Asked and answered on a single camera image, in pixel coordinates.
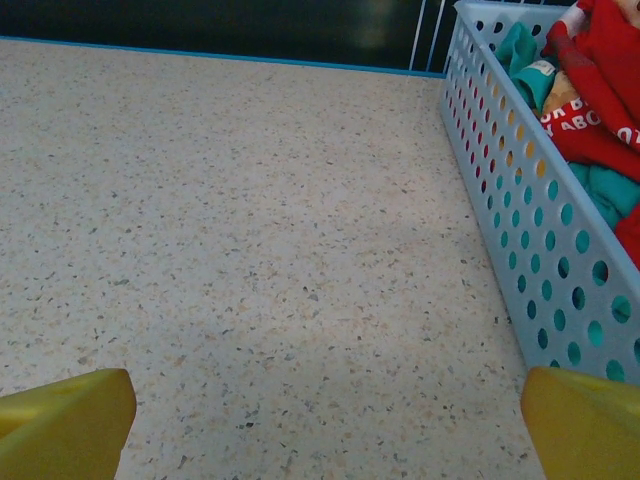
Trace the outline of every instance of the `basket hole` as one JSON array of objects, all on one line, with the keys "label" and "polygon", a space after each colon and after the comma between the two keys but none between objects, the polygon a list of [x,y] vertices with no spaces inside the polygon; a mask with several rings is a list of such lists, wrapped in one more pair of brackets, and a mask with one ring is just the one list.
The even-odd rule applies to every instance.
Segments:
[{"label": "basket hole", "polygon": [[617,360],[607,362],[607,378],[614,382],[624,382],[624,368]]},{"label": "basket hole", "polygon": [[553,295],[553,287],[551,286],[551,282],[549,280],[545,280],[542,282],[542,298],[544,298],[547,302],[551,300],[551,296]]},{"label": "basket hole", "polygon": [[558,182],[552,180],[547,187],[547,195],[552,202],[558,197]]},{"label": "basket hole", "polygon": [[529,248],[529,243],[531,241],[531,237],[529,236],[529,232],[524,231],[522,232],[522,236],[520,237],[520,245],[522,246],[523,249],[527,249]]},{"label": "basket hole", "polygon": [[569,348],[567,348],[567,356],[571,365],[576,366],[582,360],[582,354],[580,353],[580,346],[576,342],[571,342]]},{"label": "basket hole", "polygon": [[531,271],[533,273],[538,273],[540,271],[540,255],[537,253],[531,257]]},{"label": "basket hole", "polygon": [[571,224],[571,220],[573,220],[573,207],[571,204],[566,203],[562,210],[560,211],[560,220],[562,220],[562,224],[565,227],[568,227]]},{"label": "basket hole", "polygon": [[584,230],[580,230],[576,236],[576,250],[578,250],[578,253],[586,253],[589,250],[589,241],[589,234]]},{"label": "basket hole", "polygon": [[544,328],[538,330],[538,346],[543,350],[549,346],[549,335]]},{"label": "basket hole", "polygon": [[587,336],[589,337],[591,345],[594,347],[602,346],[604,336],[602,334],[602,325],[600,325],[600,322],[593,321],[589,324],[589,327],[587,328]]},{"label": "basket hole", "polygon": [[524,275],[520,275],[518,277],[518,291],[520,293],[524,293],[526,289],[527,289],[527,279],[524,277]]},{"label": "basket hole", "polygon": [[613,314],[613,318],[616,319],[616,322],[625,324],[631,318],[631,303],[627,297],[623,295],[618,295],[613,299],[611,303],[611,313]]},{"label": "basket hole", "polygon": [[526,205],[529,205],[531,203],[531,200],[533,200],[533,190],[531,189],[531,187],[527,187],[524,189],[523,200]]},{"label": "basket hole", "polygon": [[544,160],[540,160],[536,165],[536,175],[538,178],[544,177],[545,172],[547,171],[547,163]]},{"label": "basket hole", "polygon": [[598,260],[591,269],[591,276],[596,285],[602,286],[609,279],[609,267],[602,260]]},{"label": "basket hole", "polygon": [[527,317],[533,320],[534,318],[536,318],[537,313],[538,308],[536,307],[536,302],[534,302],[533,300],[529,300],[529,303],[527,303]]},{"label": "basket hole", "polygon": [[567,257],[562,257],[558,261],[558,275],[560,275],[560,278],[567,278],[569,276],[569,260]]},{"label": "basket hole", "polygon": [[556,330],[562,332],[564,327],[567,326],[567,317],[565,317],[564,312],[560,309],[556,310],[553,314],[553,326],[556,327]]},{"label": "basket hole", "polygon": [[547,247],[549,252],[556,247],[556,234],[553,231],[547,233],[544,239],[544,245]]},{"label": "basket hole", "polygon": [[527,148],[524,151],[527,158],[533,158],[533,155],[535,154],[535,152],[536,152],[536,146],[533,144],[533,142],[527,142]]},{"label": "basket hole", "polygon": [[576,287],[571,292],[571,303],[576,310],[582,310],[587,303],[587,297],[584,294],[584,290],[581,287]]},{"label": "basket hole", "polygon": [[542,211],[542,208],[538,207],[533,214],[533,222],[536,224],[536,227],[542,225],[542,220],[544,220],[544,212]]}]

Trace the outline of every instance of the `perforated basket wall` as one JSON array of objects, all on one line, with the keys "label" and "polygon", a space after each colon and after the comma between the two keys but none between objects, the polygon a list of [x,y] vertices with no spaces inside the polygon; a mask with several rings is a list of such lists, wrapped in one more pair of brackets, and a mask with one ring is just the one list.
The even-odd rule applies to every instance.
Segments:
[{"label": "perforated basket wall", "polygon": [[640,273],[492,53],[564,8],[456,8],[441,112],[527,366],[640,384]]}]

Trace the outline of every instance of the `folded clothing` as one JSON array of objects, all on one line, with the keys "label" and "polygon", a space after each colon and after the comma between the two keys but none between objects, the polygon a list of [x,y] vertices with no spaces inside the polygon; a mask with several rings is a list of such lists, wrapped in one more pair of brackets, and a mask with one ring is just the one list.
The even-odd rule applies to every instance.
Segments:
[{"label": "folded clothing", "polygon": [[603,127],[640,154],[640,30],[614,0],[579,0],[547,35],[543,55],[554,54]]},{"label": "folded clothing", "polygon": [[567,162],[600,165],[640,182],[640,154],[602,128],[582,99],[543,115],[540,123]]},{"label": "folded clothing", "polygon": [[522,23],[513,24],[495,56],[530,108],[542,111],[553,86],[555,66],[546,60],[534,62],[538,47],[532,33]]},{"label": "folded clothing", "polygon": [[640,205],[636,206],[631,215],[618,222],[615,233],[633,263],[640,269]]},{"label": "folded clothing", "polygon": [[612,230],[640,205],[640,184],[624,175],[577,163],[569,164],[569,168]]}]

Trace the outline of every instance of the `blue edge trim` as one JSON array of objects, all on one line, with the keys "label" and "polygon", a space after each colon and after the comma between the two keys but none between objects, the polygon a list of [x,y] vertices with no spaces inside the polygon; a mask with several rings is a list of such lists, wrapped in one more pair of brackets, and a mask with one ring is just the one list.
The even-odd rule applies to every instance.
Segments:
[{"label": "blue edge trim", "polygon": [[50,45],[67,45],[73,47],[88,47],[88,48],[101,48],[104,50],[124,50],[129,52],[143,52],[143,53],[160,53],[165,55],[181,55],[187,57],[203,57],[203,58],[215,58],[220,60],[237,60],[245,62],[260,62],[260,63],[273,63],[281,65],[298,65],[303,67],[318,67],[318,68],[333,68],[338,70],[354,70],[361,72],[373,72],[373,73],[388,73],[391,75],[404,75],[411,77],[427,77],[427,78],[445,78],[442,73],[422,72],[415,70],[402,70],[396,68],[378,68],[367,67],[360,65],[343,65],[339,63],[323,63],[323,62],[304,62],[300,60],[286,60],[280,58],[267,58],[267,57],[245,57],[241,55],[223,55],[217,53],[202,53],[202,52],[185,52],[181,50],[162,50],[155,48],[137,48],[137,47],[122,47],[117,45],[98,45],[94,43],[74,43],[63,42],[57,40],[40,40],[33,38],[23,37],[7,37],[0,35],[0,40],[12,40],[28,43],[44,43]]}]

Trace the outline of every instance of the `dark green wall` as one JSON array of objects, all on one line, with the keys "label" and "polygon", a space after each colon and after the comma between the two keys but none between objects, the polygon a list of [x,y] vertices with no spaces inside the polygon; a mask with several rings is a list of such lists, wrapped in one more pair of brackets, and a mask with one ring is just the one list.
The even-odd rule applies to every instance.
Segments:
[{"label": "dark green wall", "polygon": [[452,0],[444,5],[436,0],[0,0],[0,35],[422,71],[429,66],[440,72],[455,20],[452,5]]}]

